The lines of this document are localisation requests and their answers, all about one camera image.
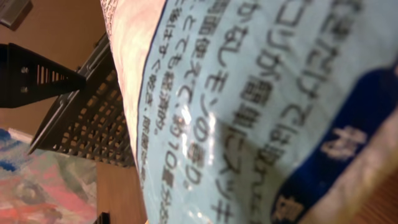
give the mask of light blue label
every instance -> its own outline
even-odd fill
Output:
[[[379,68],[398,49],[398,31],[389,29],[396,6],[167,1],[138,109],[149,222],[298,222],[395,107],[396,76]],[[358,82],[364,77],[374,78]],[[350,101],[386,80],[389,91],[372,106]],[[357,114],[374,119],[350,119]],[[349,147],[332,144],[342,133],[354,135]],[[319,173],[320,161],[333,172]]]

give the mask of colorful painting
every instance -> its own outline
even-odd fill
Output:
[[[0,129],[0,223],[94,223],[95,162],[28,150]]]

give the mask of plastic package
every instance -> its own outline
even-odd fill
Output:
[[[142,80],[115,22],[149,223],[349,222],[398,161],[397,7],[167,1]]]

